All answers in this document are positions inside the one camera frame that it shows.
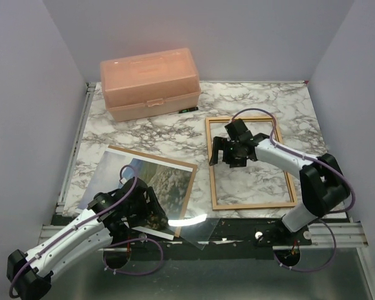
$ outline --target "box lid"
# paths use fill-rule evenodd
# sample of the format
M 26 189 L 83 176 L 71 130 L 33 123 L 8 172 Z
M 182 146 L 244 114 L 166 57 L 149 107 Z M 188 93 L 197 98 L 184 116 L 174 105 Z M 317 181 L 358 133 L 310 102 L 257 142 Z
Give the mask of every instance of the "box lid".
M 125 57 L 101 63 L 102 88 L 122 98 L 109 106 L 147 102 L 195 93 L 199 76 L 188 48 Z

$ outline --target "robotic arm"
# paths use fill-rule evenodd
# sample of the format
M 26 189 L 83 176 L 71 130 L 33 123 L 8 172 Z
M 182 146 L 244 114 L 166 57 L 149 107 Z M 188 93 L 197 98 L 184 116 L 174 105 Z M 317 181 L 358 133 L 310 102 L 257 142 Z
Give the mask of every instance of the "robotic arm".
M 230 168 L 244 167 L 248 159 L 263 161 L 300 179 L 302 203 L 276 223 L 271 238 L 280 239 L 297 232 L 350 196 L 350 189 L 342 180 L 342 172 L 332 155 L 316 157 L 298 153 L 266 134 L 253 136 L 242 119 L 232 120 L 225 128 L 230 139 L 214 137 L 210 166 L 218 163 L 218 152 L 223 151 L 222 161 Z
M 87 209 L 43 244 L 27 253 L 11 253 L 7 262 L 11 293 L 14 288 L 22 300 L 41 299 L 51 283 L 86 255 L 110 246 L 113 238 L 128 239 L 125 222 L 129 228 L 152 229 L 168 223 L 153 188 L 139 178 L 130 179 L 121 189 L 95 195 Z

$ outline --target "gray floor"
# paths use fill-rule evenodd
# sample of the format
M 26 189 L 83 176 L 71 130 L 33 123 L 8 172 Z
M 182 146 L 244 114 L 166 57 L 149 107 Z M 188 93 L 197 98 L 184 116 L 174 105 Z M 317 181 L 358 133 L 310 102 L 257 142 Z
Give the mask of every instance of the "gray floor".
M 303 250 L 299 266 L 318 266 L 330 253 Z M 104 272 L 101 255 L 96 252 L 71 268 L 44 299 L 371 299 L 355 249 L 338 250 L 332 266 L 312 274 L 287 271 L 275 261 L 242 259 L 167 261 L 149 276 L 114 276 Z

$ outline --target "black marker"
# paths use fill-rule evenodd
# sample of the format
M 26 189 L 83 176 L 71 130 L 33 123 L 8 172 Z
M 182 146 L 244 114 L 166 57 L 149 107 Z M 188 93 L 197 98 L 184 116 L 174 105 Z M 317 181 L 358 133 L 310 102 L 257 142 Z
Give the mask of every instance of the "black marker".
M 196 106 L 196 107 L 184 109 L 183 111 L 179 111 L 179 113 L 183 114 L 183 113 L 188 113 L 189 111 L 198 111 L 198 110 L 199 108 Z

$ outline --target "gray wall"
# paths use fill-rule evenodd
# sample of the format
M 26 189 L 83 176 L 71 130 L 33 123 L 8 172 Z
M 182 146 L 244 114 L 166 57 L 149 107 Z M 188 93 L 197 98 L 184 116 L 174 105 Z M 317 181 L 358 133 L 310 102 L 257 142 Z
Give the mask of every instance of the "gray wall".
M 375 263 L 375 0 L 356 1 L 310 80 L 331 152 L 354 184 Z
M 202 79 L 309 79 L 353 0 L 44 0 L 87 81 L 107 59 L 189 47 Z
M 53 213 L 86 85 L 41 0 L 0 0 L 0 299 Z

